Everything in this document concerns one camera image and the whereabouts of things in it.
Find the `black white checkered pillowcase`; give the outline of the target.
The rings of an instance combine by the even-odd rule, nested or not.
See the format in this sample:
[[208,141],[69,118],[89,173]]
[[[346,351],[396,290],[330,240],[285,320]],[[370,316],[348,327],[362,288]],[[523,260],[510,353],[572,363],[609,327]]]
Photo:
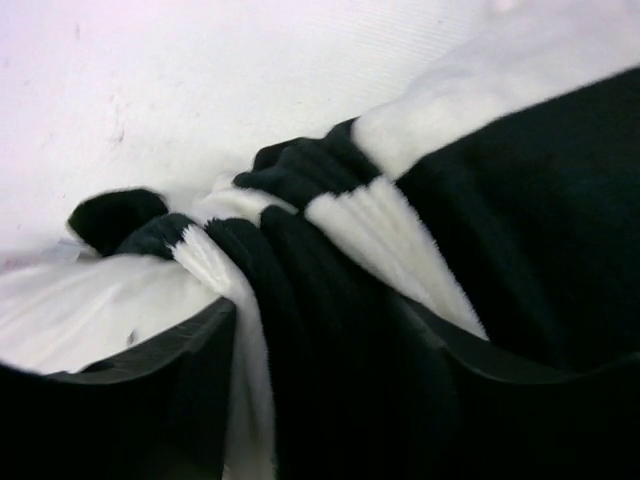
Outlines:
[[248,281],[280,479],[639,475],[639,72],[495,120],[399,175],[356,120],[258,152],[190,212],[80,203],[103,257]]

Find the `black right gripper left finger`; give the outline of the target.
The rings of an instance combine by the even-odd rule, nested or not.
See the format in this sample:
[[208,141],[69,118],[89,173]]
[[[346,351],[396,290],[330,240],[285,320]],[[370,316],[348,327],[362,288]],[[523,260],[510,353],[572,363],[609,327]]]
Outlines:
[[4,479],[219,479],[235,305],[76,373],[1,368]]

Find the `white pillow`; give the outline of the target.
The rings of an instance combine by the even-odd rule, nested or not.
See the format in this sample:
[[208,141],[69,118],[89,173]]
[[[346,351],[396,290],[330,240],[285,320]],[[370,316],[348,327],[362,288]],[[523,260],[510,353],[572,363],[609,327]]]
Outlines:
[[361,374],[388,292],[545,366],[639,349],[639,5],[494,4],[396,99],[176,208],[84,208],[103,255],[1,277],[1,362],[76,373],[227,298],[254,382]]

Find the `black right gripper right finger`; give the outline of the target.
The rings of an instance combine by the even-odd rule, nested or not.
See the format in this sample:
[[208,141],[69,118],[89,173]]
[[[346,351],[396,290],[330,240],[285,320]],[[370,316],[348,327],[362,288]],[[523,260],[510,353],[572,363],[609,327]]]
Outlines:
[[467,462],[495,479],[636,479],[639,356],[587,373],[483,341],[416,305],[427,349],[446,362]]

